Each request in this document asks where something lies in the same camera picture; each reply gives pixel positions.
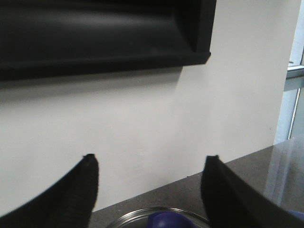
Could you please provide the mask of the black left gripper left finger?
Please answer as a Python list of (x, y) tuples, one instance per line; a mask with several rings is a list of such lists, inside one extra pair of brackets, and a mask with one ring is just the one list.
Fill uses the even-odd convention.
[(2, 228), (86, 228), (98, 195), (99, 166), (87, 154), (43, 193), (0, 218)]

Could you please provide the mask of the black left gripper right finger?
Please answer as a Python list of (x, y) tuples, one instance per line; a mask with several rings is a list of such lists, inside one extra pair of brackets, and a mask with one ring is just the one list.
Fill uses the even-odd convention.
[(212, 228), (302, 228), (304, 226), (303, 220), (251, 188), (217, 155), (206, 157), (200, 191)]

